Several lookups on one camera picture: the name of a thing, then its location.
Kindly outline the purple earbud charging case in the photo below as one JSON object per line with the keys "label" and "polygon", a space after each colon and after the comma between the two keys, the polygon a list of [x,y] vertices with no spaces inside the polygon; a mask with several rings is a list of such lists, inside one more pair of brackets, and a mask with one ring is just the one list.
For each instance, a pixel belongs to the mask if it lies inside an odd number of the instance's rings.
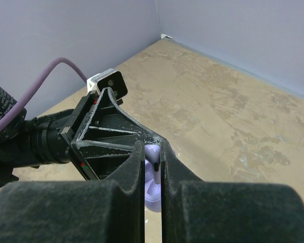
{"label": "purple earbud charging case", "polygon": [[155,184],[154,180],[145,181],[145,206],[152,212],[161,212],[161,184]]}

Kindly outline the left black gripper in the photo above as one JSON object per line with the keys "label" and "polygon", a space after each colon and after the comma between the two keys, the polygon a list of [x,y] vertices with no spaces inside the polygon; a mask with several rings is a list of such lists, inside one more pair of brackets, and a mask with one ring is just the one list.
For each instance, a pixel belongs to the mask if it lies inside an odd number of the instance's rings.
{"label": "left black gripper", "polygon": [[34,118],[26,134],[37,165],[70,161],[85,180],[108,177],[129,158],[136,141],[165,141],[122,110],[111,88],[83,96],[74,109]]}

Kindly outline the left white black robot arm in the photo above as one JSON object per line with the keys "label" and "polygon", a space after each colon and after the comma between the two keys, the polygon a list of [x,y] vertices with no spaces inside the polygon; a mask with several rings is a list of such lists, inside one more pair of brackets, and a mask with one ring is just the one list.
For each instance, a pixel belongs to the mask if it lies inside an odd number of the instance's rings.
{"label": "left white black robot arm", "polygon": [[111,88],[90,91],[77,106],[26,120],[22,109],[0,129],[0,188],[17,181],[15,168],[72,163],[86,180],[102,180],[131,155],[134,144],[164,138],[120,107]]}

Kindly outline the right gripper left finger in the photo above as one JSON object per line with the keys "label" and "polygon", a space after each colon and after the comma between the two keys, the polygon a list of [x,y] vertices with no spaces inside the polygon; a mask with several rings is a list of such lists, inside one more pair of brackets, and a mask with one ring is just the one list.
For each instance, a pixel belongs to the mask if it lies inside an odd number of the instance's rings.
{"label": "right gripper left finger", "polygon": [[0,242],[144,242],[144,145],[101,181],[14,182],[0,192]]}

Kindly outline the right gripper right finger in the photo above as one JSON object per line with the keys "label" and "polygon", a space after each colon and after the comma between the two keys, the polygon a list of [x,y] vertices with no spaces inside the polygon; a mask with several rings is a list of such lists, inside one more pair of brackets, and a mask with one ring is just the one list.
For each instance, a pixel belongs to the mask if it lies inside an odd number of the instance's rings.
{"label": "right gripper right finger", "polygon": [[161,147],[163,242],[304,242],[304,203],[283,184],[206,182]]}

